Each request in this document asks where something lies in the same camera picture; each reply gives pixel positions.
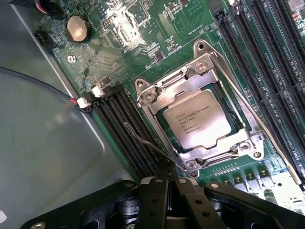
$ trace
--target thin gray wire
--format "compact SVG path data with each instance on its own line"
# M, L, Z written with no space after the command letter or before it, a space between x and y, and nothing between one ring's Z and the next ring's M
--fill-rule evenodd
M136 132L134 131L133 127L127 123L124 122L124 126L128 129L128 131L130 131L130 133L132 134L132 136L134 136L139 142L148 145L149 147L151 147L152 149L154 149L156 152L158 152L159 154L161 154L162 156L164 156L166 159L174 162L176 164L177 167L179 167L180 169L182 169L183 171L185 171L185 168L181 167L179 164L177 164L173 159L171 159L169 156L167 156L164 152L162 152L160 149L158 149L156 146L154 146L151 142L146 141L144 139L142 139L140 136L138 136L136 134Z

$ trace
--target motherboard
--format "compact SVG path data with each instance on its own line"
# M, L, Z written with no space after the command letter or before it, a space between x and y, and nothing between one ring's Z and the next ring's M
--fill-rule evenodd
M166 155L305 214L304 5L59 0L35 36L136 181Z

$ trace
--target cpu socket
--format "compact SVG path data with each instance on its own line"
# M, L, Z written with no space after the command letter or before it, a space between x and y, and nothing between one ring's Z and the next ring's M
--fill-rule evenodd
M264 157L264 136L224 75L234 80L225 59L198 40L190 62L154 83L135 81L138 106L171 158L193 178L226 160Z

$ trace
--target gray metal panel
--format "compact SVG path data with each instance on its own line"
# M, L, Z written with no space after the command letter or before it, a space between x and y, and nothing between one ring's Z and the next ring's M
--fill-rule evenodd
M7 2L0 2L0 66L64 91L58 77ZM0 74L0 210L2 229L121 179L130 179L103 135L44 89Z

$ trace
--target red and black wire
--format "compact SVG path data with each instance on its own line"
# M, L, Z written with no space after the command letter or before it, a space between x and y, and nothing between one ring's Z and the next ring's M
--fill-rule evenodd
M73 97L69 96L68 94L58 90L56 87L53 87L52 85L50 85L48 83L45 83L45 82L43 82L41 80L38 80L38 79L36 79L36 78L34 78L32 76L29 76L29 75L26 75L26 74L23 74L23 73L20 73L20 72L17 72L17 71L8 69L8 68L4 68L4 67L1 67L1 66L0 66L0 73L11 75L11 76L15 76L17 78L21 78L21 79L29 81L31 83L37 84L37 85L39 85L39 86L41 86L43 88L46 88L49 91L59 95L60 97L70 101L71 103L73 103L78 108L78 110L83 111L82 109L80 109L78 107L78 104L77 104L77 101L76 101L75 98L73 98Z

